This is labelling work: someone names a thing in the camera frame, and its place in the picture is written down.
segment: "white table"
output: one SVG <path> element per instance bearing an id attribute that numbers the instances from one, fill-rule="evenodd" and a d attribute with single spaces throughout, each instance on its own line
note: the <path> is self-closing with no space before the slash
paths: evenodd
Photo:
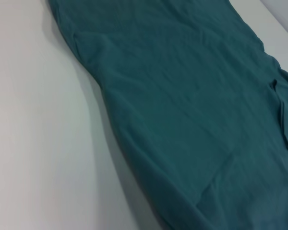
<path id="1" fill-rule="evenodd" d="M 288 71 L 288 34 L 232 0 Z M 160 229 L 45 0 L 0 0 L 0 230 Z"/>

